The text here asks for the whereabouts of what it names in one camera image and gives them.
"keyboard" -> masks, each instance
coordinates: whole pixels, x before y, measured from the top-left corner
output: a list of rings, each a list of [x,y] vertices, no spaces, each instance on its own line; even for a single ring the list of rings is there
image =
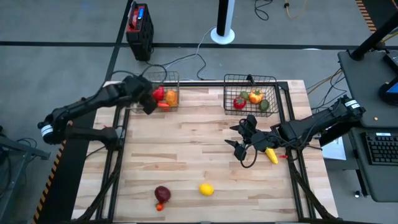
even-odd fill
[[[371,165],[398,166],[398,133],[391,136],[378,136],[376,133],[363,134],[368,148]]]

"wooden tabletop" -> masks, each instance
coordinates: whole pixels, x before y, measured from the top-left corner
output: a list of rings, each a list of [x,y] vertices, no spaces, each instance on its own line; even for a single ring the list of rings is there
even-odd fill
[[[310,116],[304,82],[288,83],[296,119]],[[242,140],[229,127],[243,117],[224,114],[222,87],[181,87],[177,112],[149,116],[130,113],[115,222],[297,221],[287,161],[279,159],[275,165],[260,153],[255,165],[245,169],[233,156],[233,148],[224,142]],[[114,108],[99,109],[94,128],[111,126],[113,116]],[[263,131],[280,122],[278,114],[257,120],[257,128]],[[311,145],[319,146],[319,142],[313,140]],[[100,143],[92,142],[88,152],[99,147]],[[253,151],[248,150],[247,164],[253,160]],[[277,155],[285,153],[284,148],[275,151]],[[311,189],[337,216],[322,152],[306,148],[303,156]],[[73,218],[83,214],[100,191],[105,159],[103,150],[86,160]],[[202,183],[214,187],[212,196],[199,193]],[[161,212],[155,209],[154,189],[159,185],[172,193]],[[302,191],[300,196],[308,216]]]

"wire basket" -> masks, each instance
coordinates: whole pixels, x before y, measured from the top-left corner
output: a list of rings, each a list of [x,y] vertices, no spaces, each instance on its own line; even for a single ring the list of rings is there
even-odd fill
[[[167,108],[156,108],[154,112],[171,112],[177,111],[180,104],[180,75],[178,72],[167,71],[167,76],[165,78],[165,72],[146,72],[144,75],[149,81],[154,84],[154,87],[162,85],[164,87],[164,99],[166,97],[167,91],[173,90],[177,93],[177,105],[169,106]],[[142,105],[134,104],[131,105],[130,109],[134,113],[144,113],[142,110],[144,107]]]
[[[238,75],[226,74],[224,76],[224,110],[227,115],[244,116],[252,114],[254,116],[269,117],[274,113],[278,113],[278,104],[276,98],[277,82],[275,77],[260,75]],[[242,91],[250,94],[252,90],[261,90],[264,94],[263,100],[269,102],[266,111],[261,111],[258,104],[251,103],[246,100],[243,109],[237,110],[234,107],[234,99],[238,97]]]

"white paper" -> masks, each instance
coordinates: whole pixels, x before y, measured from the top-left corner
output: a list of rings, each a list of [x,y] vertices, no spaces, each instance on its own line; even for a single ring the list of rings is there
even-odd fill
[[[343,145],[343,138],[335,139],[331,143],[322,147],[323,158],[347,160]]]

